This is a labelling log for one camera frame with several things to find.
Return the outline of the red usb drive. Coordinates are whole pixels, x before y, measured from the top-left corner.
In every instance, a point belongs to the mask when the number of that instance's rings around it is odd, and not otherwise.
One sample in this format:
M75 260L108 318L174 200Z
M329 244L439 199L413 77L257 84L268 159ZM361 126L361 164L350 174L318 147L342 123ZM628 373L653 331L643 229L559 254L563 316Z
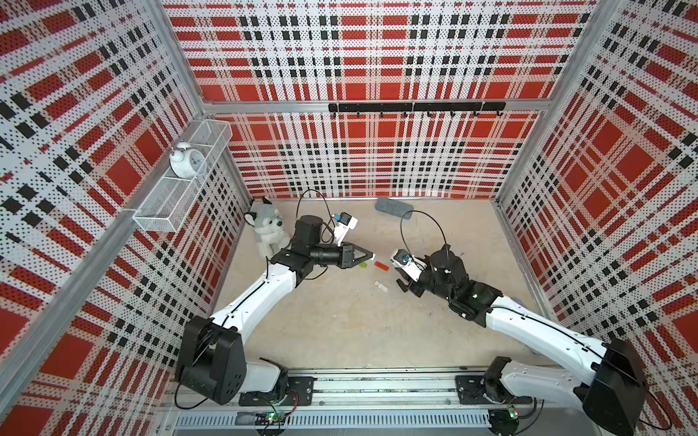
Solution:
M388 271L390 270L390 267L388 267L387 265L384 265L383 263L380 263L380 262L378 262L378 261L375 261L375 262L374 262L374 265L375 265L377 268L380 268L380 269L382 269L383 271L386 271L386 272L388 272Z

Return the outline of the white usb drive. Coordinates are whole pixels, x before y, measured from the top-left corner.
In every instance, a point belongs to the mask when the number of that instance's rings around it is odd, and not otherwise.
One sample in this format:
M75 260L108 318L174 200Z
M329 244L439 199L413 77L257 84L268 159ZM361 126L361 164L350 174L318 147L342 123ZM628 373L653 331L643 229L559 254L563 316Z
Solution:
M389 288L378 281L374 282L374 286L386 294L389 292Z

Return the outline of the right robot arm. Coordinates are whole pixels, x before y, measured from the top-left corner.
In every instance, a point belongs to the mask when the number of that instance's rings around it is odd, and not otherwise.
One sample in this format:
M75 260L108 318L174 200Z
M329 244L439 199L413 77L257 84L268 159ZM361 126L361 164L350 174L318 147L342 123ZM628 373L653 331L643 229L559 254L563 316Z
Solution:
M404 292L430 292L461 318L514 338L555 362L547 368L496 357L482 381L488 401L551 401L584 412L611 434L634 434L648 387L639 355L628 343L605 343L529 311L491 285L471 279L449 245L423 259L398 249L391 262Z

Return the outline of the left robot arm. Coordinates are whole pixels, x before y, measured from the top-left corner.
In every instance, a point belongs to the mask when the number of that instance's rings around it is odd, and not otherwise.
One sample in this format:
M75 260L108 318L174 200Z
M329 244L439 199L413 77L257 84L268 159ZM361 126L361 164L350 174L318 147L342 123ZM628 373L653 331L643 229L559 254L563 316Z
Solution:
M341 213L334 217L334 239L323 243L325 221L304 215L296 221L294 237L267 262L265 272L239 297L208 318L195 316L185 325L176 365L178 386L188 388L220 405L237 395L254 395L276 405L292 391L288 370L267 360L248 361L245 343L259 323L287 294L305 281L314 267L351 269L373 259L345 241L357 219Z

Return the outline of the grey rectangular box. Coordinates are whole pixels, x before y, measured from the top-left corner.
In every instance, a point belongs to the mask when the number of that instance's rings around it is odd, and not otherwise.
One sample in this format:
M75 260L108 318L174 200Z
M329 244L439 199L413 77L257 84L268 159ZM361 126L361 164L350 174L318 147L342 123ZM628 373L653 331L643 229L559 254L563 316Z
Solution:
M379 197L376 200L374 209L382 214L388 214L404 220L410 220L414 207L403 201L388 197Z

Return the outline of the husky plush toy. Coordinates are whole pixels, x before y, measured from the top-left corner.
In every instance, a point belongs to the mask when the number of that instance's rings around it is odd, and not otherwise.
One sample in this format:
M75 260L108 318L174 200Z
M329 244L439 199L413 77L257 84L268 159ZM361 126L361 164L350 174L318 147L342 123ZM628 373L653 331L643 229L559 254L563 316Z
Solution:
M263 258L271 260L291 242L284 219L268 198L262 197L262 203L246 212L244 218L253 229L256 246Z

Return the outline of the white alarm clock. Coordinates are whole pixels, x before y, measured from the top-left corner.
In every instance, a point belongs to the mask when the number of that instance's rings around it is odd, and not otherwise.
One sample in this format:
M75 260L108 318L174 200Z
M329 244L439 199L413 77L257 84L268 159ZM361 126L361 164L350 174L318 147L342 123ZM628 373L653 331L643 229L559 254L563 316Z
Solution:
M169 162L174 174L185 180L203 175L207 168L205 155L187 142L180 142L174 147Z

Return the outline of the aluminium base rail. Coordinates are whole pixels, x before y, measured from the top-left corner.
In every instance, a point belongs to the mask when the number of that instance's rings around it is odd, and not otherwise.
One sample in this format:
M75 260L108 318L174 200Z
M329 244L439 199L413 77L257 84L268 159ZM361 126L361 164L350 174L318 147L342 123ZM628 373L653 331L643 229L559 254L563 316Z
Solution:
M239 410L298 413L312 410L388 410L388 409L466 409L502 408L507 404L531 408L570 409L581 412L562 395L578 386L569 374L552 366L542 368L554 376L552 383L534 387L514 400L495 403L485 391L483 366L445 368L373 368L292 370L288 388L279 401L264 400L260 394L238 393L224 405L181 387L169 391L158 412L237 412Z

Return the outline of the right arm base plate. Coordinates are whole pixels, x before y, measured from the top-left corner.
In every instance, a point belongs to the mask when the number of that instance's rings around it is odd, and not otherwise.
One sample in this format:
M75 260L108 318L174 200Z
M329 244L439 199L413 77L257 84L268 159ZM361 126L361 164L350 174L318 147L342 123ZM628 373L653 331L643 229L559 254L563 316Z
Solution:
M456 393L461 405L513 404L532 405L532 397L514 397L499 381L482 374L456 376Z

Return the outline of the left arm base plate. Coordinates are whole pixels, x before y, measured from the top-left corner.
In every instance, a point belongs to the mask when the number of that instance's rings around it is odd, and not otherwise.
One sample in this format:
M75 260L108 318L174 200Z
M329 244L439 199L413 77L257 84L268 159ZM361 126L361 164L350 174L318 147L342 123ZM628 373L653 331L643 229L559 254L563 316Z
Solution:
M282 377L271 392L243 392L238 404L243 407L299 406L312 404L314 382L312 376Z

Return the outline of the black hook rail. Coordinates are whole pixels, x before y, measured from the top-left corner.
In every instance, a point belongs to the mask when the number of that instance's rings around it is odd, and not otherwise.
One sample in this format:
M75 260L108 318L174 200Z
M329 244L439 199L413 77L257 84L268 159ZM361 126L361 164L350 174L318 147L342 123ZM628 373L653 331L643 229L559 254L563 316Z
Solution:
M462 102L462 103L335 103L329 104L331 114L363 114L363 113L475 113L495 112L500 114L506 109L505 102Z

